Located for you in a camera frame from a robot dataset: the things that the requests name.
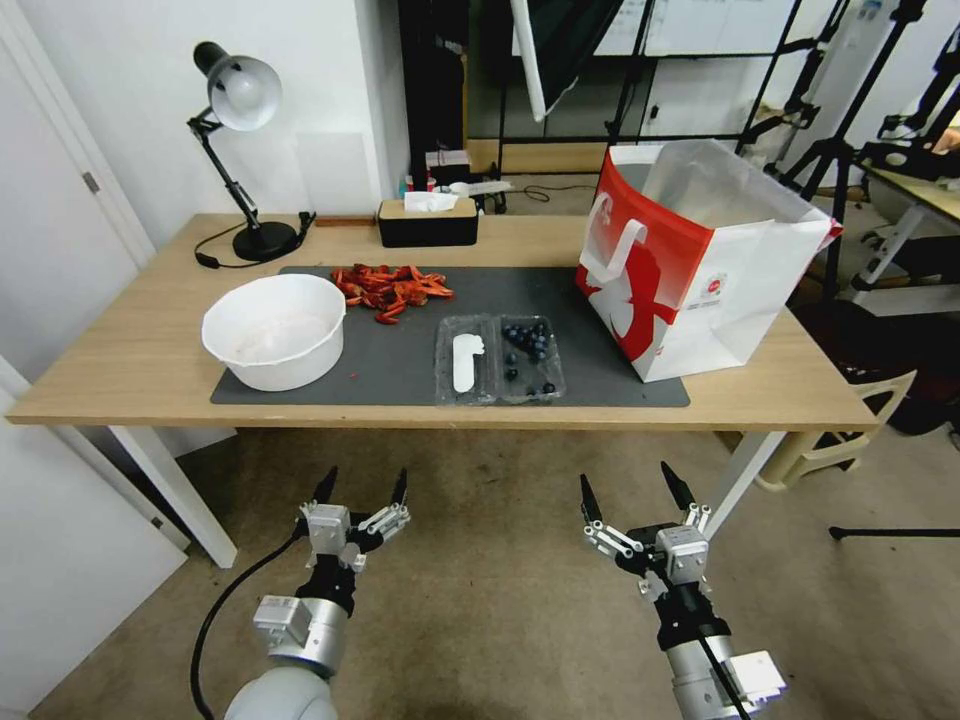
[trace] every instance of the tripod stand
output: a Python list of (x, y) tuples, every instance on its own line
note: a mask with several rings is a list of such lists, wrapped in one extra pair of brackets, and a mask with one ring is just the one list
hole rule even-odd
[(843, 540), (845, 537), (960, 537), (960, 528), (841, 528), (831, 525), (830, 537)]
[[(890, 14), (890, 19), (893, 21), (893, 28), (880, 47), (877, 57), (870, 65), (870, 69), (867, 71), (867, 75), (863, 79), (860, 89), (847, 107), (846, 113), (844, 113), (840, 119), (840, 123), (834, 134), (829, 138), (823, 138), (814, 142), (803, 156), (794, 163), (793, 167), (780, 177), (782, 184), (797, 190), (800, 193), (800, 197), (804, 200), (810, 200), (823, 181), (830, 166), (836, 161), (837, 185), (833, 195), (833, 217), (841, 225), (843, 224), (843, 216), (847, 203), (850, 166), (853, 164), (856, 156), (856, 151), (846, 141), (847, 131), (853, 124), (854, 119), (856, 119), (860, 107), (867, 99), (867, 95), (870, 94), (870, 90), (873, 89), (877, 77), (879, 77), (883, 66), (886, 64), (897, 42), (900, 40), (900, 36), (903, 35), (903, 31), (907, 25), (920, 19), (925, 2), (926, 0), (900, 0), (900, 5)], [(809, 178), (807, 178), (806, 184), (804, 184), (801, 189), (799, 183), (797, 183), (797, 176), (814, 161), (816, 161), (817, 164), (810, 173)], [(842, 235), (837, 237), (827, 248), (827, 267), (823, 281), (822, 296), (824, 300), (832, 298), (838, 290), (837, 270), (840, 266), (841, 238)]]

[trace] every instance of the lamp arm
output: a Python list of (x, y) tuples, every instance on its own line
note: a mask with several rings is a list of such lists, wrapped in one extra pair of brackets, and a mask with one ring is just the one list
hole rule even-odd
[(220, 173), (220, 177), (223, 178), (227, 192), (230, 193), (230, 197), (233, 198), (233, 201), (247, 219), (247, 227), (253, 230), (259, 229), (260, 222), (257, 220), (256, 203), (253, 202), (253, 199), (247, 194), (247, 191), (243, 189), (243, 186), (230, 177), (230, 173), (227, 172), (227, 169), (223, 166), (223, 163), (220, 162), (220, 158), (217, 157), (217, 154), (213, 151), (213, 147), (210, 145), (210, 133), (223, 127), (222, 123), (206, 119), (211, 112), (212, 109), (207, 108), (199, 115), (187, 120), (187, 126), (193, 132), (194, 137), (200, 141), (200, 145), (203, 146), (203, 150), (207, 153), (207, 157), (210, 158), (210, 162), (213, 163), (217, 172)]

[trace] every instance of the black lamp base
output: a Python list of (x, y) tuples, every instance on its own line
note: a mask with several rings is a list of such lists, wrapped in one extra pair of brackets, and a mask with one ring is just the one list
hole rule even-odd
[(260, 223), (257, 229), (245, 227), (233, 239), (233, 251), (242, 260), (266, 262), (300, 247), (297, 231), (285, 223)]

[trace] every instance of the red and white shopping bag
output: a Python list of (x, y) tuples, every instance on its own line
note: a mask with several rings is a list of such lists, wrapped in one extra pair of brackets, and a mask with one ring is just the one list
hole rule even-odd
[(616, 146), (577, 284), (643, 380), (733, 367), (838, 232), (715, 141)]

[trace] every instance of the door hinge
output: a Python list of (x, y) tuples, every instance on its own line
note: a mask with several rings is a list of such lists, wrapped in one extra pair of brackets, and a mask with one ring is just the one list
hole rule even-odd
[(97, 184), (97, 179), (93, 176), (93, 173), (88, 171), (81, 177), (83, 177), (83, 181), (87, 184), (87, 187), (90, 188), (90, 192), (94, 195), (100, 192), (100, 186)]

